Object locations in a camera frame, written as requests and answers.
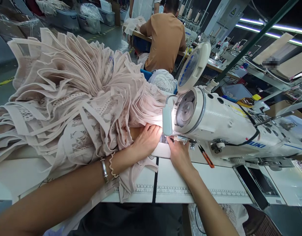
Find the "silver bangle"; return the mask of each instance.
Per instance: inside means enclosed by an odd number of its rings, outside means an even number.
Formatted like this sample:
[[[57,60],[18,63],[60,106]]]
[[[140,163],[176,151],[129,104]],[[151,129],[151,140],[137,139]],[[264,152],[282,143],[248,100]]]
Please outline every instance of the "silver bangle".
[[[104,177],[104,180],[105,180],[105,183],[107,184],[108,183],[108,174],[107,174],[107,170],[106,170],[106,166],[105,166],[105,162],[104,162],[105,159],[101,159],[101,163],[102,163],[102,170],[103,170],[103,177]]]

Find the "fluorescent light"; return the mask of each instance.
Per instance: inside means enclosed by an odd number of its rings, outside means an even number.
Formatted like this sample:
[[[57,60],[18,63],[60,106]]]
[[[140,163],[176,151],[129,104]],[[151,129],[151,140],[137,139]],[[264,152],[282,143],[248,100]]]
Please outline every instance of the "fluorescent light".
[[[257,32],[257,33],[260,32],[260,30],[253,29],[253,28],[249,28],[249,27],[242,26],[242,25],[239,25],[239,24],[237,24],[237,25],[235,25],[235,26],[240,27],[240,28],[243,28],[243,29],[247,29],[247,30],[250,30],[250,31],[254,31],[254,32]]]
[[[281,36],[276,35],[276,34],[271,34],[271,33],[266,33],[266,35],[273,37],[273,38],[280,38]]]
[[[244,21],[244,22],[248,22],[248,23],[253,23],[255,25],[263,25],[263,23],[260,22],[260,21],[248,20],[248,19],[244,19],[244,18],[241,18],[240,21]]]
[[[249,20],[249,19],[245,19],[245,18],[241,18],[239,21],[251,23],[251,24],[254,24],[254,25],[263,25],[263,23],[260,22],[260,21]],[[273,29],[278,29],[278,30],[282,29],[282,30],[285,30],[285,31],[302,34],[302,29],[299,29],[299,28],[292,28],[292,27],[287,27],[287,26],[283,26],[283,25],[274,25],[274,26],[272,26],[272,28]]]
[[[253,31],[253,32],[256,32],[256,33],[260,32],[260,30],[249,28],[247,26],[242,26],[242,25],[239,25],[239,24],[236,24],[235,26],[239,27],[239,28],[243,28],[243,29],[249,30],[249,31]],[[266,35],[269,36],[269,37],[272,37],[272,38],[280,38],[281,37],[280,35],[276,35],[276,34],[272,34],[272,33],[266,33]],[[302,46],[302,42],[297,41],[297,40],[291,39],[289,42],[293,43],[293,44],[296,44],[296,45],[299,45],[299,46]]]
[[[299,42],[299,41],[297,41],[297,40],[293,40],[293,39],[291,39],[291,40],[290,40],[290,42],[291,42],[291,43],[293,43],[293,44],[296,44],[296,45],[302,46],[302,42]]]

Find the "blue fabric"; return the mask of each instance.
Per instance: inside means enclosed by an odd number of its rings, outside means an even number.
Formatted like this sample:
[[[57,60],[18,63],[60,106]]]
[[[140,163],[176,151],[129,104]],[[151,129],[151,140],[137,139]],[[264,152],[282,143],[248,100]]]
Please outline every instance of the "blue fabric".
[[[148,81],[152,76],[152,73],[143,69],[140,69],[140,72],[144,74],[145,79]]]
[[[151,49],[151,43],[139,38],[137,36],[134,36],[134,46],[137,48],[141,53],[143,52],[150,52]]]

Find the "metal pole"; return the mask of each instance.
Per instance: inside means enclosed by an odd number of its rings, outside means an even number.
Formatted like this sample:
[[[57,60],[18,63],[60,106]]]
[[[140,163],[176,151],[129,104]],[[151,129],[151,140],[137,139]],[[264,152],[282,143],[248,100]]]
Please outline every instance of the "metal pole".
[[[215,82],[220,82],[227,72],[236,65],[237,62],[248,52],[248,50],[255,45],[262,36],[267,33],[270,28],[275,25],[299,0],[288,0],[288,2],[278,11],[278,13],[264,26],[264,28],[243,48],[240,54],[222,71],[221,74],[214,80]]]

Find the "phone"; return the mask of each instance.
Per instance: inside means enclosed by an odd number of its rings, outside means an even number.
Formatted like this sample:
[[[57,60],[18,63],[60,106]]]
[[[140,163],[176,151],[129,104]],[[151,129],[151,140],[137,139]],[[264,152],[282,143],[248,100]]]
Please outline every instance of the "phone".
[[[261,210],[266,209],[269,206],[269,202],[263,195],[262,191],[253,180],[248,169],[244,165],[237,165],[233,167],[239,180],[242,182],[252,202],[256,204]]]

